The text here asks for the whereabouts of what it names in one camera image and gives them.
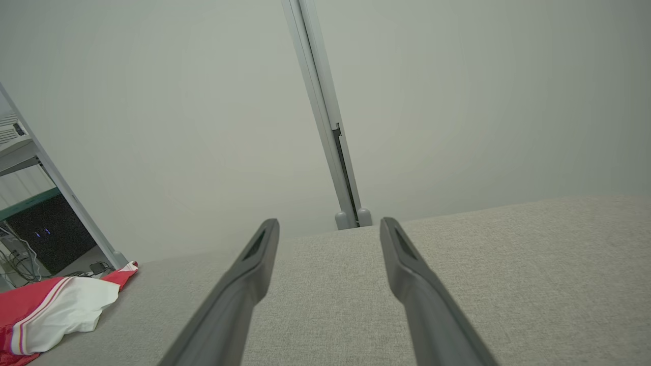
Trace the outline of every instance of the white partition panel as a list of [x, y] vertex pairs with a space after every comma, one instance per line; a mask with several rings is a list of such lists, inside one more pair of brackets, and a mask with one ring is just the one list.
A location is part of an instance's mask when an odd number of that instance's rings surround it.
[[651, 3], [314, 0], [361, 204], [651, 194]]
[[0, 83], [128, 259], [336, 229], [280, 2], [11, 1], [0, 35]]

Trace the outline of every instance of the red and white cloth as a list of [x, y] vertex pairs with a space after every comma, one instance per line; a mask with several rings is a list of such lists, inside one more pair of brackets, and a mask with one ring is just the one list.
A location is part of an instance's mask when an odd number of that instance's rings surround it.
[[55, 277], [0, 294], [0, 366], [23, 366], [75, 331], [93, 331], [136, 262], [101, 279]]

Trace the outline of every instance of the gray floor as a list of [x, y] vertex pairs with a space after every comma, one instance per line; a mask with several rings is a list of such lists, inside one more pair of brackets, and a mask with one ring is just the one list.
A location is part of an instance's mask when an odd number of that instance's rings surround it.
[[100, 247], [94, 246], [74, 262], [70, 263], [69, 266], [63, 268], [57, 275], [66, 275], [76, 271], [88, 272], [90, 271], [90, 265], [97, 262], [109, 263]]

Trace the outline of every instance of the cable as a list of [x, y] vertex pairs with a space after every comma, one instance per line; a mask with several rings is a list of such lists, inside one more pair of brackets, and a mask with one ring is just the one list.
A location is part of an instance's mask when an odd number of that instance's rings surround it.
[[27, 248], [28, 248], [32, 253], [34, 253], [34, 259], [32, 260], [32, 271], [34, 271], [34, 272], [36, 272], [36, 274], [38, 274], [38, 280], [39, 280], [39, 281], [42, 280], [42, 279], [43, 279], [43, 276], [41, 276], [41, 274], [40, 274], [40, 266], [38, 265], [38, 262], [36, 261], [36, 252], [32, 249], [31, 246], [29, 246], [29, 243], [28, 243], [26, 240], [22, 240], [21, 238], [18, 238], [17, 236], [14, 236], [12, 233], [10, 233], [10, 232], [4, 230], [2, 227], [0, 227], [0, 230], [6, 232], [8, 235], [12, 235], [12, 236], [15, 237], [16, 239], [18, 239], [18, 240], [20, 240], [21, 242], [25, 243], [25, 245], [27, 245]]

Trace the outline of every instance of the textured gray fabric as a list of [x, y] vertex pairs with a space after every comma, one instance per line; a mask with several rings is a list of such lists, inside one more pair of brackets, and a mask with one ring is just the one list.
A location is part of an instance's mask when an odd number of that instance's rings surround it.
[[[403, 228], [503, 365], [651, 364], [651, 199], [555, 199]], [[94, 332], [33, 365], [155, 365], [242, 245], [144, 263]], [[281, 242], [243, 365], [414, 364], [377, 226]]]

